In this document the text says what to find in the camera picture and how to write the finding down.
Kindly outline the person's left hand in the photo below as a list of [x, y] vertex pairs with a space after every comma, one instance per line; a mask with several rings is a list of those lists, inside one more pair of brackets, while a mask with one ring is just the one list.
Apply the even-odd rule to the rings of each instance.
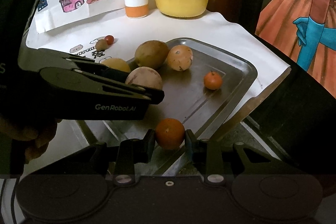
[[18, 141], [26, 142], [25, 163], [41, 157], [49, 146], [50, 141], [55, 137], [58, 124], [62, 122], [58, 120], [42, 120], [24, 125], [15, 124], [1, 118], [1, 133]]

